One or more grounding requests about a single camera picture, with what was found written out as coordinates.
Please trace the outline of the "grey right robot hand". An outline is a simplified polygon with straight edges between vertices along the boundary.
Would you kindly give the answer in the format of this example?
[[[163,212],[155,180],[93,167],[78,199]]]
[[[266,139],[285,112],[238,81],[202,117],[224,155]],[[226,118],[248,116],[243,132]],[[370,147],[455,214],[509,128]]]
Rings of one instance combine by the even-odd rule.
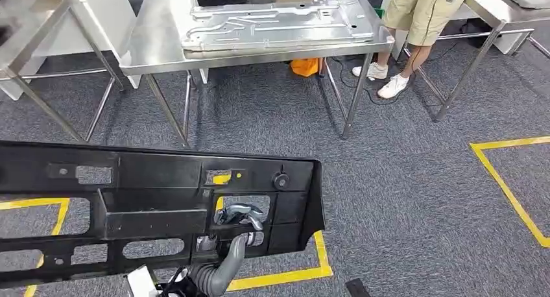
[[[214,223],[229,225],[246,219],[256,231],[261,231],[262,216],[263,212],[252,204],[235,203],[217,210],[214,214]],[[189,277],[198,290],[206,296],[222,296],[243,264],[246,247],[251,245],[254,239],[253,232],[242,233],[232,239],[228,254],[220,265],[192,266]]]

